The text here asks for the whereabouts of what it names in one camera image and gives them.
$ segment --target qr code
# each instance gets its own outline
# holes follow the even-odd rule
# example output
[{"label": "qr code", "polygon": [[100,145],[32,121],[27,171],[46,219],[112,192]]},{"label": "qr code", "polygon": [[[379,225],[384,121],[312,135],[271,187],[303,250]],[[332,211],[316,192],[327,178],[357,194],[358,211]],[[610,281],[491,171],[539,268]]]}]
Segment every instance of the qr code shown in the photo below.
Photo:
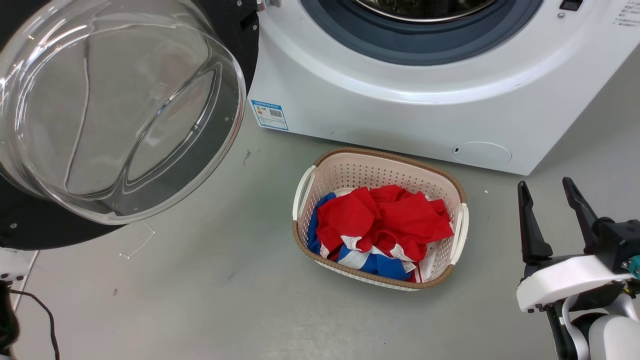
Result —
[{"label": "qr code", "polygon": [[282,117],[282,111],[269,109],[269,113],[273,117]]}]

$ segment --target open transparent door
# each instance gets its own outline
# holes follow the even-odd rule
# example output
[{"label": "open transparent door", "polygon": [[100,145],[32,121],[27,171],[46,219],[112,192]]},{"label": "open transparent door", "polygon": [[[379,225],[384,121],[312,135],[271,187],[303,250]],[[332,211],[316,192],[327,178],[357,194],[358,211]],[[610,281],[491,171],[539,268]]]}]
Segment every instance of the open transparent door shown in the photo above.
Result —
[{"label": "open transparent door", "polygon": [[55,0],[34,14],[0,54],[3,176],[112,225],[202,184],[231,146],[246,96],[207,5]]}]

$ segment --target blue cloth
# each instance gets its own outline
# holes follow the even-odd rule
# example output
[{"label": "blue cloth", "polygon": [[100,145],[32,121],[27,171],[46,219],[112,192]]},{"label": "blue cloth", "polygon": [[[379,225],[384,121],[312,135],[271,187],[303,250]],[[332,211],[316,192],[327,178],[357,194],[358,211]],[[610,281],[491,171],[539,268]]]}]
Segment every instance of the blue cloth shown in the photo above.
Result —
[{"label": "blue cloth", "polygon": [[[349,250],[349,248],[343,245],[338,255],[338,263],[353,251],[355,250]],[[369,254],[364,265],[357,270],[402,281],[411,277],[411,272],[406,273],[404,271],[404,266],[400,259],[391,259],[381,254]]]},{"label": "blue cloth", "polygon": [[318,228],[318,208],[325,204],[325,202],[335,199],[335,193],[328,193],[325,195],[314,207],[314,212],[311,214],[311,221],[309,221],[309,230],[307,231],[307,247],[309,250],[320,255],[320,240],[316,234]]}]

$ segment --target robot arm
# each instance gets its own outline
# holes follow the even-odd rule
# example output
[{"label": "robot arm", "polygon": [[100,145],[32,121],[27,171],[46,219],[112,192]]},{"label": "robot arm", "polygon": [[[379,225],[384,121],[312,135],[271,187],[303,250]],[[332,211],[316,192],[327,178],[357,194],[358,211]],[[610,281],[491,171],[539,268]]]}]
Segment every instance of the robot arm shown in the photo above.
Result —
[{"label": "robot arm", "polygon": [[[522,311],[546,312],[558,358],[630,359],[640,354],[640,323],[631,300],[640,293],[640,222],[598,218],[573,181],[564,192],[576,212],[585,241],[583,254],[553,257],[533,214],[524,181],[518,185],[524,277],[517,290]],[[570,313],[587,313],[573,321]]]}]

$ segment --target beige perforated basket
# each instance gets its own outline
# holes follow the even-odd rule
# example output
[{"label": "beige perforated basket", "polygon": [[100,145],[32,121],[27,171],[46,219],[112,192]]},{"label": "beige perforated basket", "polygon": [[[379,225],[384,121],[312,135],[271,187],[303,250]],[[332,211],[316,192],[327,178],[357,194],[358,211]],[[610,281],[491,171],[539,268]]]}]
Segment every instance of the beige perforated basket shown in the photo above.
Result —
[{"label": "beige perforated basket", "polygon": [[[379,188],[391,184],[413,193],[423,192],[431,200],[443,199],[452,219],[454,236],[437,244],[430,275],[421,279],[422,282],[399,281],[368,274],[325,259],[308,249],[309,220],[314,206],[322,197],[341,189],[363,186]],[[308,257],[342,275],[397,290],[432,288],[451,274],[462,253],[469,224],[466,201],[462,186],[444,171],[419,161],[380,151],[339,149],[319,158],[300,179],[293,202],[293,236]]]}]

